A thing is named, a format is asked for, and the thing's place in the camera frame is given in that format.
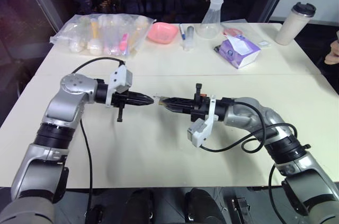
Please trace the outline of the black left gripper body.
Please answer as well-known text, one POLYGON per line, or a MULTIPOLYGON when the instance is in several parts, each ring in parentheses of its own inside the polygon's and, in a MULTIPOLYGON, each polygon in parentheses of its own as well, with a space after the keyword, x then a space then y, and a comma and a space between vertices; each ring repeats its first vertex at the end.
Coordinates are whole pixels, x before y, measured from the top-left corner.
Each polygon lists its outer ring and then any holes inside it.
POLYGON ((123 109, 128 101, 129 91, 126 90, 122 93, 114 93, 112 95, 111 106, 118 108, 117 122, 122 122, 123 109))

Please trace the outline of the person's bare hand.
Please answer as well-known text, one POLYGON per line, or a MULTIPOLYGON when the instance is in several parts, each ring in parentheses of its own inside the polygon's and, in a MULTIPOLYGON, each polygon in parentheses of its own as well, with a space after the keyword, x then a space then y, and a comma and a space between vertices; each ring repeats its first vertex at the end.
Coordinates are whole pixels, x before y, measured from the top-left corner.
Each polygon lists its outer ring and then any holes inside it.
POLYGON ((330 52, 325 56, 324 63, 327 65, 336 65, 339 63, 338 40, 333 41, 330 48, 330 52))

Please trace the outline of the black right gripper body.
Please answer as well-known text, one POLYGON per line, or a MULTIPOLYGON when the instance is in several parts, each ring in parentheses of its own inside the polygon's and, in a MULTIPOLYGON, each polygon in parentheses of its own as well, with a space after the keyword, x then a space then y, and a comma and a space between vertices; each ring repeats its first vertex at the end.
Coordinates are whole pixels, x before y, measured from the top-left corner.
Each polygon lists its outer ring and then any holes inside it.
POLYGON ((197 119, 205 120, 209 113, 210 98, 207 94, 202 94, 202 84, 196 83, 196 92, 193 99, 193 110, 191 110, 191 122, 195 122, 197 119))

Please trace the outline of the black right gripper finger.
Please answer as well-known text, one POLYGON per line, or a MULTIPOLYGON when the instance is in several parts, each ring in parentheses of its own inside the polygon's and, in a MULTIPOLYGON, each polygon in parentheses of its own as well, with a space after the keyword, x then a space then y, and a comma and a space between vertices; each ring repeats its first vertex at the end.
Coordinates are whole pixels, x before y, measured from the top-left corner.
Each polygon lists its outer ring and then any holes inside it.
POLYGON ((165 105, 195 105, 194 100, 180 97, 161 97, 161 102, 165 105))
POLYGON ((190 105, 164 105, 164 108, 174 113, 191 113, 194 110, 194 106, 190 105))

